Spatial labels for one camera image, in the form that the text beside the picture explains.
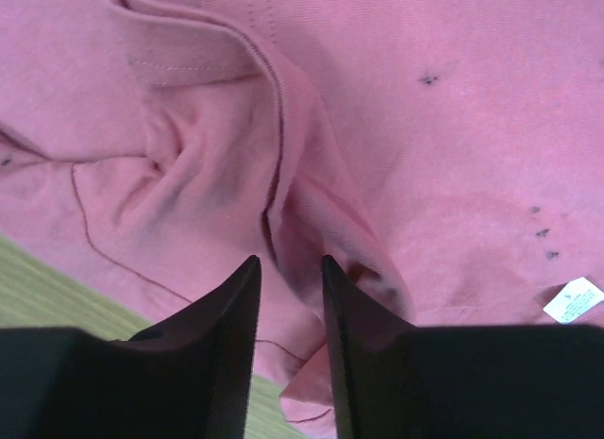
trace dark stain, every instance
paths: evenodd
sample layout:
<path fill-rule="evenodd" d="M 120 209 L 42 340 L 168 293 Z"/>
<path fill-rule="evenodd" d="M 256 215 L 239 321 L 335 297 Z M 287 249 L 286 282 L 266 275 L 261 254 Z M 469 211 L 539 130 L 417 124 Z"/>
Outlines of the dark stain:
<path fill-rule="evenodd" d="M 423 76 L 419 79 L 419 81 L 422 82 L 424 85 L 432 85 L 433 83 L 436 83 L 438 78 L 439 76 Z"/>

